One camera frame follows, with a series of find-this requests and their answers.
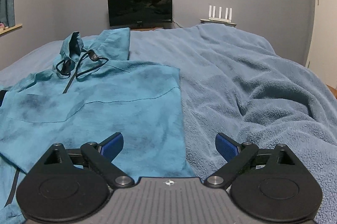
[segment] white router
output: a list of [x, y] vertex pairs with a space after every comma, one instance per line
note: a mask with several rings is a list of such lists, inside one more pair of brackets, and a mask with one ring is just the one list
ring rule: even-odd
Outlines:
[[231, 23], [232, 8], [230, 8], [229, 18], [228, 18], [228, 8], [226, 8], [226, 13], [225, 13], [224, 19], [221, 18], [221, 11], [222, 11], [222, 7], [219, 7], [219, 17], [215, 17], [215, 6], [213, 6], [213, 15], [212, 15], [212, 6], [210, 5], [209, 20], [210, 21], [221, 21], [221, 22]]

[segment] gray gripper base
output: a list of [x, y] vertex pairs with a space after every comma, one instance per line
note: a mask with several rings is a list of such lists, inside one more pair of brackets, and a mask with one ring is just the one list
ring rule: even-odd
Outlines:
[[76, 224], [262, 224], [240, 211], [222, 189], [192, 178], [141, 178], [115, 190], [99, 212]]

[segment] wooden floor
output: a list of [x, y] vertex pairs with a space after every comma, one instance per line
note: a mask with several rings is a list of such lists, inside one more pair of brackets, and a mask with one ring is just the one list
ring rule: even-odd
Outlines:
[[335, 88], [332, 88], [331, 86], [327, 85], [328, 88], [330, 89], [330, 91], [333, 93], [333, 95], [335, 96], [335, 98], [337, 98], [337, 90]]

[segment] television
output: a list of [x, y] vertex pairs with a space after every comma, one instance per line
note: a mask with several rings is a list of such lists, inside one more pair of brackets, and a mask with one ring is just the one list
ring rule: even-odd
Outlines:
[[172, 22], [172, 0], [107, 0], [110, 26]]

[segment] blue gripper pad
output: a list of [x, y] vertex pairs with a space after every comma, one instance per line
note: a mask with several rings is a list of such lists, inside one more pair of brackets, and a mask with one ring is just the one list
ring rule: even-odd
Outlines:
[[123, 149], [124, 138], [121, 133], [115, 133], [99, 144], [100, 154], [112, 161]]
[[222, 136], [223, 134], [217, 134], [215, 137], [215, 148], [219, 152], [222, 157], [229, 162], [235, 156], [239, 154], [238, 146], [234, 145], [233, 143], [229, 142], [226, 138]]

